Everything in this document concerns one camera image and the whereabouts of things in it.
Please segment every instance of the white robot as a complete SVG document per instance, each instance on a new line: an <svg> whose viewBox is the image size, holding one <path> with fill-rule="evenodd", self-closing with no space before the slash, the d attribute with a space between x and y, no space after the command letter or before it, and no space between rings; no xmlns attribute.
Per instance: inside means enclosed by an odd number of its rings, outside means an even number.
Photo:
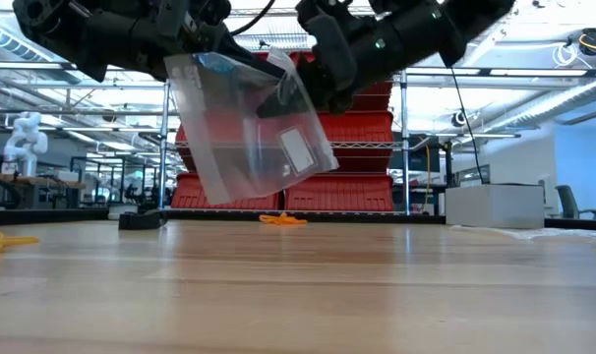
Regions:
<svg viewBox="0 0 596 354"><path fill-rule="evenodd" d="M37 153L45 153L48 149L46 135L39 131L40 113L23 112L21 118L14 121L14 131L3 150L4 174L21 173L23 176L35 176Z"/></svg>

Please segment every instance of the black robotic arm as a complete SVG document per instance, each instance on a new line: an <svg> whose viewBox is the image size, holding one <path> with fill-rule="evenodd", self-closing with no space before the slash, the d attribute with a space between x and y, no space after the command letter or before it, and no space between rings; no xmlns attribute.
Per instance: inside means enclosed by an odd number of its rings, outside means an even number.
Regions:
<svg viewBox="0 0 596 354"><path fill-rule="evenodd" d="M514 0L371 0L384 15L355 17L351 0L301 0L301 27L317 40L298 73L320 108L342 112L352 96L439 52L447 66ZM228 0L15 0L23 33L97 81L108 65L167 78L164 57L218 52L275 77L284 72L240 47L223 23Z"/></svg>

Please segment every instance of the ziplock bag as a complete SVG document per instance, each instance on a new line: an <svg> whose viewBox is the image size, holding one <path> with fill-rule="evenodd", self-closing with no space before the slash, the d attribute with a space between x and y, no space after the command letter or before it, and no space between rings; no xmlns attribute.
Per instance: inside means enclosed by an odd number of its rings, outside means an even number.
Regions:
<svg viewBox="0 0 596 354"><path fill-rule="evenodd" d="M209 203L260 198L338 167L291 59L275 78L218 53L165 59L182 126ZM265 118L257 114L264 102Z"/></svg>

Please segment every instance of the wooden tabletop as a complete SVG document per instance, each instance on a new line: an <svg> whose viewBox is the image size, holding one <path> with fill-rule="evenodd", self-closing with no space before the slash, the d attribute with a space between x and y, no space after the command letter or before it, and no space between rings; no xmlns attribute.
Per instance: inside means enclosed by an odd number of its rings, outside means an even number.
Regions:
<svg viewBox="0 0 596 354"><path fill-rule="evenodd" d="M447 226L0 228L0 353L596 354L596 241Z"/></svg>
<svg viewBox="0 0 596 354"><path fill-rule="evenodd" d="M2 174L0 173L0 180L3 180L5 182L14 182L14 175L8 175L8 174ZM23 184L23 185L32 185L32 186L49 186L49 185L57 185L55 181L52 181L48 178L44 178L44 177L18 177L16 179L17 184ZM83 189L86 187L86 184L84 183L80 183L80 182L67 182L65 181L64 183L66 183L65 187L68 186L68 188L73 188L73 189Z"/></svg>

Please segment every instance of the chair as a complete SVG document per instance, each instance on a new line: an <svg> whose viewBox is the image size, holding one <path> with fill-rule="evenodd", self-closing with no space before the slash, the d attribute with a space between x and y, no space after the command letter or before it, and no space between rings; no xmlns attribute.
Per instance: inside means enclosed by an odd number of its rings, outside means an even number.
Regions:
<svg viewBox="0 0 596 354"><path fill-rule="evenodd" d="M570 186L558 186L556 187L556 190L558 191L559 197L561 197L563 218L579 219L582 214L590 212L593 214L593 220L596 220L596 209L579 210L577 208L577 203L575 202L575 197L573 196L573 191Z"/></svg>

